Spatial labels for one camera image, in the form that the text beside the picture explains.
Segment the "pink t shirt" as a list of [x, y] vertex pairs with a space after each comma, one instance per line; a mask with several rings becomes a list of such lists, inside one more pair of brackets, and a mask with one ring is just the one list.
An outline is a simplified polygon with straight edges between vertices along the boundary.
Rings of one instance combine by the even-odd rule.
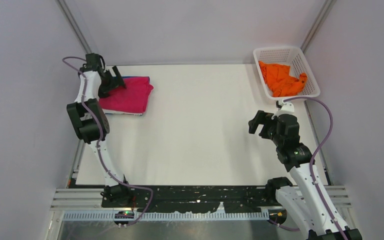
[[99, 99], [106, 114], [143, 115], [154, 87], [148, 76], [129, 76], [124, 79], [125, 88], [118, 87], [109, 96]]

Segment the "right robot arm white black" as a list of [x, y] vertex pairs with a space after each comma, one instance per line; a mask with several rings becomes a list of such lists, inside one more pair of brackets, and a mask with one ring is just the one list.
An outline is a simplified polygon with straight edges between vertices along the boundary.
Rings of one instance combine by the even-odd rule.
[[293, 178], [301, 194], [287, 177], [267, 181], [265, 198], [271, 205], [281, 204], [306, 240], [361, 240], [357, 228], [351, 228], [334, 206], [321, 184], [310, 149], [300, 140], [300, 125], [291, 114], [275, 115], [259, 110], [248, 122], [248, 132], [271, 140], [277, 158]]

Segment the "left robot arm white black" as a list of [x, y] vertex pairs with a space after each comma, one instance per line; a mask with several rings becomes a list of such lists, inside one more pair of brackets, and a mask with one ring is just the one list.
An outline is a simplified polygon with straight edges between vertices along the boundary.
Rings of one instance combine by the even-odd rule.
[[125, 174], [113, 163], [106, 142], [110, 125], [99, 103], [101, 98], [109, 97], [110, 91], [126, 85], [116, 67], [114, 75], [106, 68], [100, 54], [88, 53], [82, 61], [82, 66], [76, 69], [79, 92], [66, 110], [76, 136], [91, 148], [103, 172], [104, 187], [100, 193], [103, 204], [128, 207], [133, 202], [133, 193]]

